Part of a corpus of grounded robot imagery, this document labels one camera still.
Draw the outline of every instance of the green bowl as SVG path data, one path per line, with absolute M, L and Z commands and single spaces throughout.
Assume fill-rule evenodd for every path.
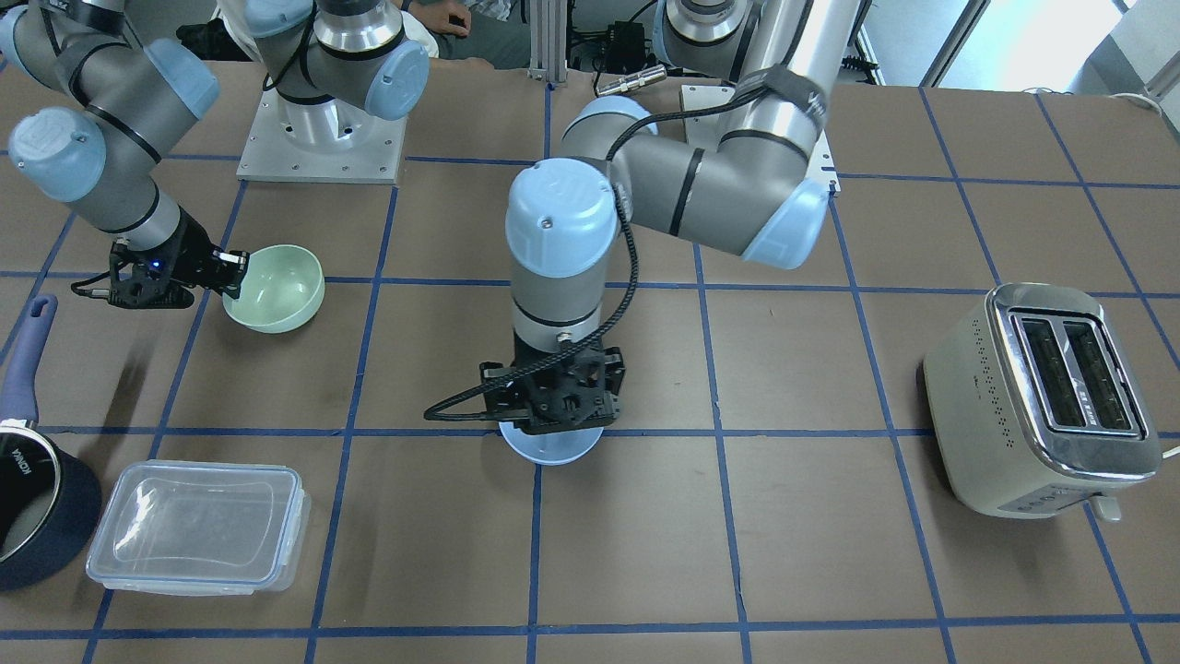
M 323 268 L 315 254 L 295 244 L 251 252 L 238 298 L 222 295 L 222 305 L 231 318 L 268 335 L 303 324 L 321 302 Z

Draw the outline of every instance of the person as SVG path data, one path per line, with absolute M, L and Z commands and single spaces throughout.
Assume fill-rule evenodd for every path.
M 519 5 L 510 7 L 506 20 L 498 20 L 472 12 L 459 0 L 398 1 L 402 12 L 408 12 L 434 35 L 441 59 L 479 58 L 498 70 L 529 66 L 531 35 Z

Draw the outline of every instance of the toaster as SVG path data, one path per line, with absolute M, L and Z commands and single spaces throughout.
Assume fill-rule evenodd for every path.
M 1160 441 L 1107 313 L 1047 283 L 990 290 L 923 362 L 935 435 L 971 509 L 1047 519 L 1150 479 Z

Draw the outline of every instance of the toaster slot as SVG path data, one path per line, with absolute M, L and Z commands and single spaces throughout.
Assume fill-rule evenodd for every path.
M 1064 328 L 1069 348 L 1077 360 L 1077 368 L 1082 373 L 1086 392 L 1090 394 L 1099 423 L 1106 429 L 1129 432 L 1127 410 L 1123 408 L 1119 387 L 1102 354 L 1102 347 L 1099 346 L 1094 328 L 1086 322 L 1071 320 L 1064 322 Z
M 1041 317 L 1021 317 L 1024 338 L 1036 366 L 1034 373 L 1043 390 L 1054 423 L 1061 427 L 1084 427 L 1086 418 L 1069 377 L 1066 359 L 1057 347 L 1053 323 Z

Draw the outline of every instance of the white cable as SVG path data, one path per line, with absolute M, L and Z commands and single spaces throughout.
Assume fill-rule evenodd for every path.
M 1115 99 L 1129 99 L 1139 107 L 1155 109 L 1155 114 L 1163 117 L 1163 109 L 1160 107 L 1160 104 L 1146 94 L 1140 94 L 1138 92 L 1116 92 L 1110 94 L 1110 97 Z

